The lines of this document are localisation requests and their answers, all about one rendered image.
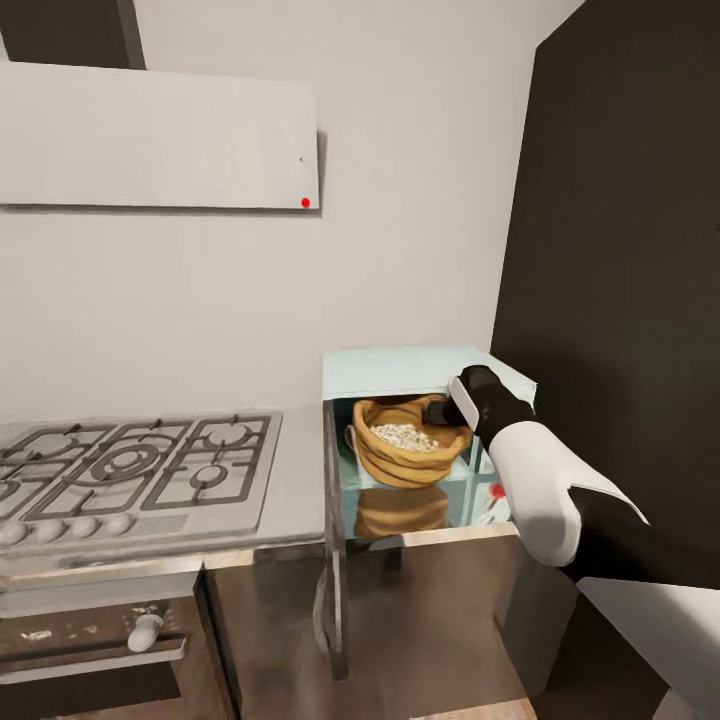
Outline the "microwave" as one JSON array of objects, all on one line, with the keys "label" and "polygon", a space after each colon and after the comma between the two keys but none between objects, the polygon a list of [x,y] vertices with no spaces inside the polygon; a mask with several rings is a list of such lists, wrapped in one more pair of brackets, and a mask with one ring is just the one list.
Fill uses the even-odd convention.
[{"label": "microwave", "polygon": [[[494,371],[519,400],[533,403],[537,383],[476,345],[327,349],[321,353],[323,388],[326,568],[314,599],[315,637],[329,658],[332,681],[349,678],[347,547],[341,487],[374,484],[361,464],[352,411],[361,397],[438,393],[449,396],[450,378],[471,367]],[[495,473],[480,437],[451,464],[448,477]],[[330,638],[323,605],[328,592]]]}]

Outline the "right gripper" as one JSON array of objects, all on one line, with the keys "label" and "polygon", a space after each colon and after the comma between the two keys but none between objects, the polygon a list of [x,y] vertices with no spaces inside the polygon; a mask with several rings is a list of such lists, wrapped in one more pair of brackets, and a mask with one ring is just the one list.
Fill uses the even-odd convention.
[{"label": "right gripper", "polygon": [[466,422],[464,415],[461,413],[454,414],[448,400],[430,402],[426,409],[422,412],[423,425],[431,424],[431,426],[455,426],[455,427],[468,427],[471,426]]}]

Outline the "popcorn bag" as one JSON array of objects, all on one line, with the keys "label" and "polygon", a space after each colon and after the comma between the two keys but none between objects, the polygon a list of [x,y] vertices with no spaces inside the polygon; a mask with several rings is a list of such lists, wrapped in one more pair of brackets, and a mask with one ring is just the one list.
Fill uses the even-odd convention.
[{"label": "popcorn bag", "polygon": [[[352,422],[361,464],[378,483],[396,488],[431,486],[451,472],[452,463],[470,446],[468,427],[423,425],[422,412],[428,404],[446,401],[438,393],[361,397],[354,403]],[[407,449],[376,434],[373,429],[412,427],[427,446],[435,449]]]}]

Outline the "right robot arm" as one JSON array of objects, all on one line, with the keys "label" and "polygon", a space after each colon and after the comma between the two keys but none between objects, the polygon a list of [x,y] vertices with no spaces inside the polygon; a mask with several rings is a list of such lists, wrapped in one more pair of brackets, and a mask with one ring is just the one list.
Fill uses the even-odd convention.
[{"label": "right robot arm", "polygon": [[569,576],[701,720],[720,720],[720,555],[647,523],[489,368],[450,378],[422,422],[480,437],[529,553]]}]

